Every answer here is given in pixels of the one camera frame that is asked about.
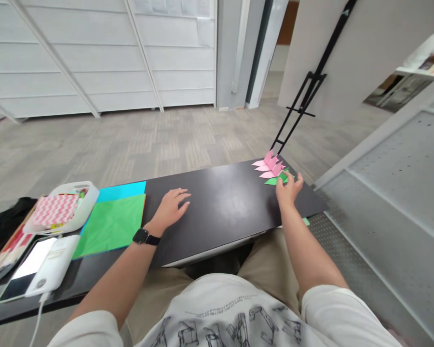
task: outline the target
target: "printed graphic on shirt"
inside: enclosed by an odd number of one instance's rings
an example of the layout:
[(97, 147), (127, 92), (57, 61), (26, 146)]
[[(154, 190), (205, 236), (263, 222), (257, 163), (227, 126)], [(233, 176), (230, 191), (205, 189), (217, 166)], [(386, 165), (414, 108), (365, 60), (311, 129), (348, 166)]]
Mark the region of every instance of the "printed graphic on shirt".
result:
[(220, 337), (220, 329), (217, 324), (213, 324), (210, 328), (204, 328), (208, 332), (206, 335), (207, 345), (209, 347), (225, 347), (225, 344)]
[(236, 327), (229, 324), (227, 332), (230, 334), (231, 339), (235, 342), (237, 347), (250, 347), (249, 337), (247, 335), (246, 315), (240, 313), (237, 315)]
[(287, 306), (282, 305), (279, 307), (276, 307), (273, 309), (276, 313), (278, 313), (283, 321), (285, 322), (285, 325), (283, 326), (283, 331), (287, 333), (294, 341), (297, 342), (298, 345), (300, 345), (301, 338), (300, 338), (300, 322), (296, 320), (290, 320), (283, 316), (283, 312), (289, 312), (289, 309)]
[(267, 314), (262, 306), (253, 308), (249, 311), (249, 321), (254, 321), (256, 319), (256, 315), (261, 315), (265, 322), (267, 323), (268, 329), (270, 332), (266, 332), (264, 330), (261, 331), (260, 337), (267, 342), (270, 346), (274, 346), (275, 341), (275, 333), (278, 332), (278, 327), (275, 325), (273, 319)]
[(181, 321), (180, 324), (186, 328), (178, 332), (178, 340), (180, 347), (190, 347), (199, 345), (198, 335), (196, 333), (196, 323), (193, 321)]
[[(293, 319), (295, 315), (285, 305), (265, 309), (255, 306), (248, 312), (240, 312), (234, 316), (233, 322), (228, 314), (225, 320), (221, 315), (236, 304), (251, 299), (254, 295), (239, 296), (228, 304), (207, 310), (202, 313), (187, 312), (195, 317), (190, 320), (173, 321), (172, 316), (165, 317), (155, 339), (151, 342), (144, 341), (142, 346), (167, 347), (169, 338), (172, 345), (180, 347), (251, 347), (254, 346), (277, 346), (292, 341), (294, 345), (301, 343), (301, 322)], [(209, 325), (209, 318), (215, 319)]]
[(161, 322), (161, 327), (159, 328), (158, 336), (154, 340), (151, 347), (159, 347), (164, 346), (167, 347), (167, 339), (165, 338), (165, 329), (167, 327), (167, 324), (169, 323), (170, 317), (166, 317)]

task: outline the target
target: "perforated metal panel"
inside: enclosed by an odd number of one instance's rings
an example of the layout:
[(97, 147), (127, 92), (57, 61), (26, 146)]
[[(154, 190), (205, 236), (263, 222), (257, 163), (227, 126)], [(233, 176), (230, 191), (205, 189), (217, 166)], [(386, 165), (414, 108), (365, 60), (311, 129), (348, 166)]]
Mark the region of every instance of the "perforated metal panel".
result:
[(351, 290), (386, 327), (403, 334), (414, 346), (434, 346), (431, 338), (384, 285), (359, 253), (324, 215), (309, 218), (309, 229), (333, 259)]
[(434, 115), (420, 113), (350, 169), (434, 232)]
[[(318, 192), (392, 293), (383, 301), (400, 301), (434, 341), (434, 114), (417, 114)], [(391, 324), (399, 320), (389, 317)], [(414, 329), (406, 322), (401, 332), (410, 336)]]

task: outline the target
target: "gray carpet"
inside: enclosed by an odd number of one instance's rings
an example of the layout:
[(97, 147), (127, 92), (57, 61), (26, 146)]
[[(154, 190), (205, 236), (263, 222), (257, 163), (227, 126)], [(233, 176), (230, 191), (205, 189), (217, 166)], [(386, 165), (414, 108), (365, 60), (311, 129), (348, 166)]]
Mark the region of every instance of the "gray carpet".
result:
[[(0, 121), (0, 211), (22, 196), (38, 197), (67, 182), (106, 187), (260, 158), (286, 115), (275, 99), (218, 112), (177, 107)], [(305, 116), (282, 155), (312, 184), (392, 114), (362, 105), (343, 124)], [(284, 134), (294, 124), (292, 117)], [(45, 346), (71, 308), (47, 313), (35, 347)], [(0, 327), (0, 346), (27, 346), (35, 317)]]

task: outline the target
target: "black table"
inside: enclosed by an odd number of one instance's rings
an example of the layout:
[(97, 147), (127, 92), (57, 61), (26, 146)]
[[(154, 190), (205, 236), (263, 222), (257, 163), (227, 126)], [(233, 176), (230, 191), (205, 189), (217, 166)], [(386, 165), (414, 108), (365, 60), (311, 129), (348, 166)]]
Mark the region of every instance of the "black table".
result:
[[(262, 172), (254, 170), (253, 162), (255, 160), (147, 181), (143, 224), (153, 217), (162, 197), (170, 189), (187, 188), (192, 194), (185, 215), (164, 234), (152, 268), (228, 246), (281, 225), (275, 186), (264, 184), (266, 180), (258, 177)], [(302, 217), (327, 209), (308, 185), (299, 192), (296, 207)], [(72, 261), (63, 283), (43, 311), (80, 302), (123, 251), (118, 249)], [(0, 294), (5, 283), (0, 284)], [(0, 324), (36, 315), (39, 298), (34, 296), (0, 304)]]

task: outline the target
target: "white storage basket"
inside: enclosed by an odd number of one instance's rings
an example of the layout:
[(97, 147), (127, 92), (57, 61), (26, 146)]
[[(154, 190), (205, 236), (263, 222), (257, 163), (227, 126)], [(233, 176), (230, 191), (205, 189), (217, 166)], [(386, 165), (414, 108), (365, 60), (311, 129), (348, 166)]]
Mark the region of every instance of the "white storage basket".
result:
[(58, 195), (58, 194), (69, 194), (74, 189), (82, 189), (82, 188), (88, 189), (88, 192), (83, 198), (80, 206), (77, 208), (75, 214), (73, 215), (70, 221), (68, 221), (62, 227), (51, 229), (51, 230), (45, 230), (44, 227), (42, 226), (36, 226), (32, 224), (31, 221), (33, 220), (33, 218), (31, 216), (29, 218), (29, 221), (24, 225), (23, 233), (39, 234), (39, 235), (57, 235), (57, 234), (75, 231), (81, 228), (84, 225), (84, 223), (87, 221), (90, 213), (92, 212), (96, 200), (98, 199), (98, 195), (100, 195), (100, 191), (93, 185), (93, 183), (90, 181), (66, 183), (53, 189), (53, 191), (49, 194), (49, 196)]

